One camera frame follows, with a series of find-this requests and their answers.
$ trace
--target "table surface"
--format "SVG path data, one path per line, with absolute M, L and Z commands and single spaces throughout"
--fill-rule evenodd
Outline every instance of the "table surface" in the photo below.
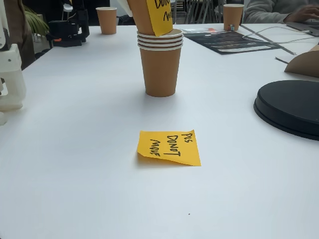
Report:
M 271 28 L 259 33 L 262 36 L 272 40 L 273 42 L 287 42 L 287 41 L 297 40 L 302 38 L 310 38 L 310 39 L 305 39 L 305 40 L 296 41 L 292 43 L 281 44 L 282 46 L 286 47 L 288 50 L 291 50 L 297 54 L 310 51 L 314 46 L 318 45 L 318 42 L 319 42 L 319 37 L 313 38 L 313 36 L 303 32 L 291 31 L 290 29 L 292 30 L 294 29 L 286 26 L 285 24 L 278 23 L 278 24 L 243 24 L 243 25 L 255 32 L 261 31 L 263 29 L 266 29 L 272 26 L 287 28 L 287 29 Z
M 284 73 L 282 49 L 219 55 L 185 39 L 176 94 L 153 98 L 135 26 L 90 30 L 23 72 L 24 107 L 0 127 L 2 239 L 318 238 L 319 142 L 253 110 L 263 85 L 315 78 Z M 138 161 L 140 130 L 192 129 L 201 167 Z

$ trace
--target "brown paper cup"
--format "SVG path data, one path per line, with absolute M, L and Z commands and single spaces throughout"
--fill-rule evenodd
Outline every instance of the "brown paper cup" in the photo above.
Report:
M 169 46 L 170 44 L 171 45 L 176 45 L 177 43 L 182 44 L 183 43 L 183 39 L 180 39 L 178 41 L 169 41 L 169 42 L 162 42 L 162 41 L 160 41 L 160 42 L 156 42 L 156 41 L 149 42 L 146 39 L 139 38 L 138 39 L 138 43 L 141 44 L 141 45 L 143 45 L 143 44 L 151 44 L 151 45 L 162 45 L 162 47 L 166 47 L 166 46 Z
M 174 48 L 177 46 L 182 45 L 183 42 L 177 42 L 176 44 L 150 44 L 150 43 L 143 43 L 138 41 L 138 46 L 146 47 L 146 48 L 158 48 L 158 49 L 167 49 L 167 48 Z
M 155 36 L 155 35 L 147 35 L 147 34 L 143 34 L 141 32 L 138 32 L 138 36 L 144 39 L 149 39 L 149 40 L 171 40 L 171 39 L 176 39 L 176 38 L 180 38 L 181 36 L 183 36 L 183 31 L 180 29 L 173 29 L 171 32 L 163 35 L 163 36 Z
M 243 14 L 243 4 L 225 4 L 223 8 L 224 30 L 228 30 L 230 25 L 234 25 L 235 31 L 238 30 L 240 19 Z
M 146 0 L 128 0 L 128 4 L 139 32 L 155 36 Z
M 159 50 L 140 46 L 146 94 L 167 97 L 175 93 L 181 46 Z
M 116 7 L 98 7 L 99 22 L 102 34 L 110 35 L 116 33 Z

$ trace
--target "gray sweater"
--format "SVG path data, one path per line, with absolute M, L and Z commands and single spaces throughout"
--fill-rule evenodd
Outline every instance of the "gray sweater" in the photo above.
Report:
M 290 13 L 309 4 L 319 4 L 319 0 L 251 0 L 244 23 L 283 23 Z

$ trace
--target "yellow sticky note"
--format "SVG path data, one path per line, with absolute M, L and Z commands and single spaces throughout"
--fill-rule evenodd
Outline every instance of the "yellow sticky note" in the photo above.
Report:
M 155 36 L 162 36 L 172 31 L 170 0 L 147 0 L 147 5 Z
M 195 132 L 140 132 L 138 153 L 144 157 L 201 166 Z

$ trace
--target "black lid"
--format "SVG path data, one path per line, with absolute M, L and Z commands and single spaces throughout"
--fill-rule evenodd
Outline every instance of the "black lid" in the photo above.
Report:
M 257 115 L 272 126 L 294 135 L 319 140 L 319 83 L 276 81 L 258 91 Z

